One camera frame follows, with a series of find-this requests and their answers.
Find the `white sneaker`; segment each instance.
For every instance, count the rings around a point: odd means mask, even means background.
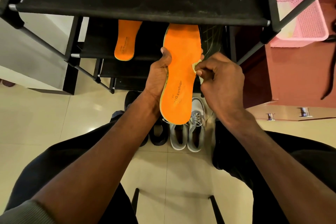
[[[169,124],[170,128],[170,143],[171,146],[177,150],[183,150],[188,142],[188,127],[186,124],[175,125]]]
[[[192,152],[198,152],[203,147],[205,136],[205,111],[199,98],[192,98],[191,117],[188,125],[187,147]]]

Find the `tile floor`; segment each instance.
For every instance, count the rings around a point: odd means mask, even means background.
[[[93,60],[81,61],[91,70]],[[110,94],[79,74],[74,96],[42,94],[21,86],[0,86],[0,212],[22,169],[47,147],[107,123],[123,108],[126,91]],[[211,165],[211,117],[199,153],[175,151],[169,143],[140,148],[122,179],[129,197],[140,188],[140,224],[216,223],[208,196],[216,197],[225,223],[252,222],[250,189]],[[304,122],[259,121],[267,130],[302,136],[336,147],[336,119]]]

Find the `grey sleeve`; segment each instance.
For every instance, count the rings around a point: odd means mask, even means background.
[[[0,216],[0,224],[56,224],[50,215],[33,200],[4,212]]]

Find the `pink basket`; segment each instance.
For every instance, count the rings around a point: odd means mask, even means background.
[[[276,0],[290,2],[292,9],[302,0]],[[271,41],[271,47],[303,47],[312,42],[323,41],[329,36],[328,28],[323,17],[318,0],[301,12],[296,19],[294,34],[291,38],[281,38],[277,35]]]

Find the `black shoe rack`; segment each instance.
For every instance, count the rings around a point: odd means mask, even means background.
[[[161,57],[169,23],[199,25],[206,58],[222,51],[241,64],[313,1],[302,1],[282,21],[276,0],[0,0],[0,17],[114,93],[144,89],[150,65]],[[19,12],[74,16],[65,55],[25,28]],[[83,17],[89,17],[89,24],[85,41],[78,42]],[[114,57],[118,19],[143,21],[130,61]],[[260,42],[240,60],[230,44],[230,26],[264,28]],[[93,75],[79,66],[80,58],[96,59]],[[101,83],[102,77],[111,78],[109,86]],[[194,92],[200,92],[198,78]]]

